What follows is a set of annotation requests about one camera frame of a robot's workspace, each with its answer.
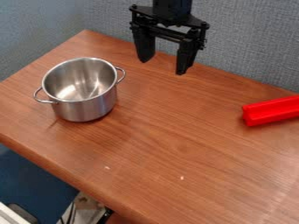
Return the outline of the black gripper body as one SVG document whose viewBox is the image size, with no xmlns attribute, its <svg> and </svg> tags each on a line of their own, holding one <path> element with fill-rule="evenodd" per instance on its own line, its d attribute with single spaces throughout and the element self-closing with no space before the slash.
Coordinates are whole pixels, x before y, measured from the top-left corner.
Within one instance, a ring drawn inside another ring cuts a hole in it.
<svg viewBox="0 0 299 224">
<path fill-rule="evenodd" d="M 145 43 L 161 38 L 175 43 L 206 43 L 211 26 L 193 15 L 193 0 L 153 0 L 151 6 L 134 4 L 130 10 L 135 41 Z"/>
</svg>

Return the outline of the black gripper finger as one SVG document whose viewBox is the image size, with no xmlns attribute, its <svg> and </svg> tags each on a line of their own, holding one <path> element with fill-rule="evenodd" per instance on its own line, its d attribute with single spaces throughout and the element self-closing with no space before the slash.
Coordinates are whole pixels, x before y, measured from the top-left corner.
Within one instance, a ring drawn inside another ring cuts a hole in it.
<svg viewBox="0 0 299 224">
<path fill-rule="evenodd" d="M 201 50 L 201 42 L 198 39 L 185 39 L 179 44 L 177 53 L 177 73 L 186 74 L 189 68 L 193 66 L 198 51 Z"/>
<path fill-rule="evenodd" d="M 133 27 L 135 49 L 139 60 L 146 63 L 155 56 L 155 35 L 141 26 Z"/>
</svg>

